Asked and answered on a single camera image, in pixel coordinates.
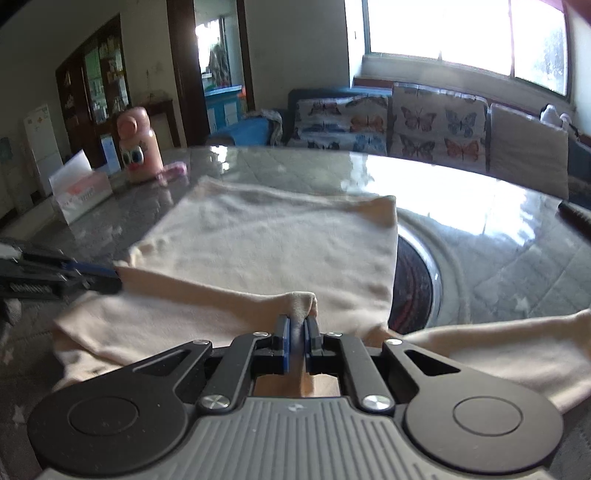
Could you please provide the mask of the white refrigerator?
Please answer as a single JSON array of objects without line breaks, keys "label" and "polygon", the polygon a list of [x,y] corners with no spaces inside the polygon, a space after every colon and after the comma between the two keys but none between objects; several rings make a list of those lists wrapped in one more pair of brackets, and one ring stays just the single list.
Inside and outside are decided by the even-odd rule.
[{"label": "white refrigerator", "polygon": [[62,157],[46,104],[30,111],[23,120],[40,191],[44,197],[52,194],[50,178],[62,167]]}]

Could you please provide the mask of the middle butterfly cushion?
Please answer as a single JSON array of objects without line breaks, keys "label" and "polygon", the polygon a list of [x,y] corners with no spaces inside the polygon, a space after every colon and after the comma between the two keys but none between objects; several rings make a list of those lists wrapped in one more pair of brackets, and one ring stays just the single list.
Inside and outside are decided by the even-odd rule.
[{"label": "middle butterfly cushion", "polygon": [[488,113],[480,96],[396,83],[389,155],[485,174]]}]

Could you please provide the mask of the blue sofa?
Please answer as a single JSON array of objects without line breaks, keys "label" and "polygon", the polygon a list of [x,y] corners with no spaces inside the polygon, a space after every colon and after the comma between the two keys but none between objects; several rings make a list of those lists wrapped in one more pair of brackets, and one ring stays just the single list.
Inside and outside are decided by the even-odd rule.
[{"label": "blue sofa", "polygon": [[590,205],[590,148],[566,114],[536,118],[485,98],[419,84],[295,89],[288,106],[250,112],[211,145],[339,150],[487,174]]}]

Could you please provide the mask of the blue plastic cabinet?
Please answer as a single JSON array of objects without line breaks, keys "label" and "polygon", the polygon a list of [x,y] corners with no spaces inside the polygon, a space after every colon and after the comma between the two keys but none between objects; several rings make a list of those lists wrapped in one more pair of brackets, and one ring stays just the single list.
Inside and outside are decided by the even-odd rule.
[{"label": "blue plastic cabinet", "polygon": [[204,98],[211,133],[242,119],[242,85],[211,89]]}]

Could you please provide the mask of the left butterfly cushion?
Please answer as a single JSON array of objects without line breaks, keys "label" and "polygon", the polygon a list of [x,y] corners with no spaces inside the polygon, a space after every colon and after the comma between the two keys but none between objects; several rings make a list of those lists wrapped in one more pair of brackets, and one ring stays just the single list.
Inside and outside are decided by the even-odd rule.
[{"label": "left butterfly cushion", "polygon": [[389,103],[384,95],[300,100],[287,146],[386,155]]}]

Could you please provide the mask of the round induction cooktop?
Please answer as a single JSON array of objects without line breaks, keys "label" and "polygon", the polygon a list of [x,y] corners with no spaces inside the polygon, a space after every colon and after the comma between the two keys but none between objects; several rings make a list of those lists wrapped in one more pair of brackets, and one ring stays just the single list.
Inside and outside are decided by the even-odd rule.
[{"label": "round induction cooktop", "polygon": [[398,257],[389,327],[410,334],[471,322],[470,295],[457,254],[436,223],[398,211]]}]

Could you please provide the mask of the butterfly cushion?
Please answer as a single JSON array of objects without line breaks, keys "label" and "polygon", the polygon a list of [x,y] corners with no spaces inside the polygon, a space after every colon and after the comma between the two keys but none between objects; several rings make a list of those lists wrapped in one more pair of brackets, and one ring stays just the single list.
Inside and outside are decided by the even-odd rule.
[{"label": "butterfly cushion", "polygon": [[389,155],[485,174],[488,113],[480,96],[396,83]]},{"label": "butterfly cushion", "polygon": [[386,155],[389,103],[384,95],[300,100],[287,146]]}]

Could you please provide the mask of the dark wooden display cabinet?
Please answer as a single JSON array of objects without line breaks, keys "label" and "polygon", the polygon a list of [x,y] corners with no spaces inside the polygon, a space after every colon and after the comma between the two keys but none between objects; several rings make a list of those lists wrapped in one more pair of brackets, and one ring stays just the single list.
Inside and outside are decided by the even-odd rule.
[{"label": "dark wooden display cabinet", "polygon": [[116,119],[130,105],[120,17],[77,47],[55,77],[71,152],[82,150],[94,169],[118,160]]}]

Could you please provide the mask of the dark wooden side table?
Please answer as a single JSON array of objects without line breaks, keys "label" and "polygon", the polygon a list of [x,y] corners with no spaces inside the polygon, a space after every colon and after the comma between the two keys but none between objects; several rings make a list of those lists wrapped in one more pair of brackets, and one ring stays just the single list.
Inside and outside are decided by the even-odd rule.
[{"label": "dark wooden side table", "polygon": [[181,147],[179,129],[174,112],[173,100],[170,98],[152,98],[141,103],[146,110],[155,131],[164,139],[167,147]]}]

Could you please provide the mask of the black remote control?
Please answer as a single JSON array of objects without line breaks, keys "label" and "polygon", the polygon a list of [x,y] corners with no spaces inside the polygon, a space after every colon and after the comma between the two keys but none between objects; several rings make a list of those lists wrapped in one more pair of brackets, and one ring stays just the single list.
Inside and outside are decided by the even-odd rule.
[{"label": "black remote control", "polygon": [[591,220],[585,212],[575,208],[568,201],[561,201],[558,205],[560,217],[576,232],[587,240],[591,239]]}]

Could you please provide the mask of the plain beige cushion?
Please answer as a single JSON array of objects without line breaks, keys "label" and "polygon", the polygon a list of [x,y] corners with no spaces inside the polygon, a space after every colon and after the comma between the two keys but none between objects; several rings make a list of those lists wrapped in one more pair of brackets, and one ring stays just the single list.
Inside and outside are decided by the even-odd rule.
[{"label": "plain beige cushion", "polygon": [[533,116],[494,103],[490,107],[493,177],[566,200],[568,134]]}]

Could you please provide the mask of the pink cartoon water bottle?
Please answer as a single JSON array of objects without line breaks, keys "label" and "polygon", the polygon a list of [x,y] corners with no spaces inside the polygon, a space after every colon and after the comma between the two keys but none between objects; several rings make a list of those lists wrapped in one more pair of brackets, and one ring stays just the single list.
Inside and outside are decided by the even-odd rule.
[{"label": "pink cartoon water bottle", "polygon": [[125,110],[118,116],[116,127],[128,181],[138,184],[155,179],[163,163],[147,111],[143,107]]}]

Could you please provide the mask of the white tissue box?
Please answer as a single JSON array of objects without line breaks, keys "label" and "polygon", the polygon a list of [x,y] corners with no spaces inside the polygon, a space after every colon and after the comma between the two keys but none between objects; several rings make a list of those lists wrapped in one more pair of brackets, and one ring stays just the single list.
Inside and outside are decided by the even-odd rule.
[{"label": "white tissue box", "polygon": [[92,169],[83,150],[51,175],[49,183],[56,215],[67,225],[113,194],[108,175]]}]

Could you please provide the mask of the cream beige garment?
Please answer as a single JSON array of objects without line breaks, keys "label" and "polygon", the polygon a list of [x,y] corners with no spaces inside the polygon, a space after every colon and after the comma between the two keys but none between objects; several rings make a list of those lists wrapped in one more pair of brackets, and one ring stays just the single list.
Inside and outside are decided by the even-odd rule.
[{"label": "cream beige garment", "polygon": [[116,265],[123,288],[88,294],[56,321],[60,387],[195,339],[226,346],[290,318],[290,374],[263,395],[323,396],[304,373],[303,323],[378,347],[388,326],[398,222],[391,196],[318,197],[202,180]]}]

